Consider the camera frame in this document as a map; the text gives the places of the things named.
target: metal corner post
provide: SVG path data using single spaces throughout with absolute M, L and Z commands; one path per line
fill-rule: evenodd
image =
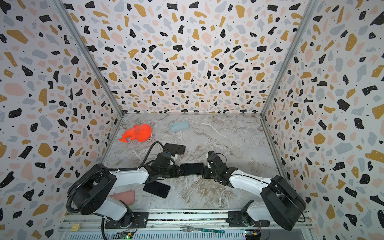
M 123 112 L 119 107 L 119 104 L 117 103 L 115 97 L 113 96 L 111 90 L 108 87 L 108 84 L 104 81 L 104 77 L 101 74 L 99 68 L 97 67 L 95 61 L 93 60 L 91 54 L 88 51 L 87 46 L 83 42 L 81 35 L 79 31 L 77 30 L 75 24 L 73 23 L 69 13 L 64 7 L 64 4 L 62 0 L 51 0 L 51 3 L 53 4 L 54 8 L 56 9 L 57 13 L 63 20 L 67 30 L 70 32 L 71 36 L 73 37 L 73 40 L 75 41 L 77 47 L 79 48 L 80 52 L 83 54 L 85 60 L 87 61 L 89 67 L 91 70 L 95 73 L 96 77 L 99 79 L 100 85 L 103 87 L 103 90 L 109 100 L 111 101 L 112 106 L 115 108 L 117 114 L 119 115 L 119 118 L 121 119 L 123 116 Z
M 279 73 L 277 74 L 276 81 L 273 83 L 271 91 L 269 92 L 267 100 L 265 101 L 263 110 L 261 112 L 261 116 L 265 116 L 267 109 L 268 109 L 268 106 L 272 102 L 273 95 L 276 93 L 281 81 L 283 80 L 283 76 L 284 76 L 286 70 L 288 69 L 289 63 L 290 63 L 291 59 L 293 58 L 293 55 L 295 54 L 295 51 L 296 51 L 296 49 L 300 43 L 300 39 L 303 36 L 303 34 L 307 28 L 307 25 L 308 25 L 308 23 L 312 17 L 312 14 L 313 14 L 318 2 L 319 2 L 319 0 L 310 0 L 308 5 L 307 5 L 307 8 L 305 9 L 305 12 L 303 15 L 303 19 L 302 19 L 302 21 L 301 21 L 301 23 L 297 29 L 297 33 L 296 33 L 295 37 L 293 38 L 292 44 L 291 44 L 287 54 L 285 55 L 283 65 L 281 66 L 281 69 L 280 69 Z

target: orange whale toy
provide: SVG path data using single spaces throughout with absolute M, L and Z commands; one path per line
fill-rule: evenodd
M 137 139 L 139 142 L 145 142 L 151 137 L 151 132 L 151 126 L 148 124 L 141 124 L 140 126 L 134 125 L 133 128 L 130 128 L 123 133 L 119 141 L 128 142 L 127 138 L 129 137 L 131 141 Z

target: robotic arm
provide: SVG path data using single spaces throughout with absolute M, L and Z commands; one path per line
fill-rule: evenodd
M 155 160 L 144 164 L 146 158 L 135 168 L 110 169 L 103 164 L 93 166 L 68 189 L 67 211 L 106 216 L 122 228 L 132 224 L 134 214 L 130 208 L 108 196 L 113 188 L 128 184 L 147 184 L 158 179 L 183 175 L 180 167 L 174 164 L 171 153 L 165 149 Z M 265 205 L 257 205 L 251 200 L 242 209 L 242 220 L 247 226 L 253 226 L 259 220 L 273 219 L 282 228 L 291 230 L 306 207 L 302 198 L 278 175 L 272 179 L 262 178 L 244 173 L 235 167 L 228 168 L 213 151 L 208 152 L 207 162 L 209 165 L 200 171 L 203 178 L 246 190 L 264 200 Z M 78 207 L 77 210 L 72 208 L 72 202 Z

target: light blue phone case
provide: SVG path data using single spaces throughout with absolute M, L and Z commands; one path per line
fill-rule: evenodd
M 178 131 L 183 129 L 189 128 L 189 122 L 188 121 L 182 121 L 182 122 L 171 122 L 169 124 L 169 129 L 171 131 Z

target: black smartphone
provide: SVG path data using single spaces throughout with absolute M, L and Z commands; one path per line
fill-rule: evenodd
M 201 170 L 204 167 L 204 163 L 183 163 L 180 165 L 181 176 L 200 175 Z
M 143 190 L 145 192 L 149 192 L 149 193 L 154 194 L 156 196 L 166 198 L 168 196 L 170 186 L 165 185 L 161 182 L 155 181 L 155 182 L 147 183 L 144 186 Z
M 185 153 L 185 146 L 184 145 L 178 145 L 178 144 L 172 144 L 172 143 L 166 143 L 164 145 L 164 148 L 171 152 L 172 156 L 175 156 L 175 153 L 183 155 Z

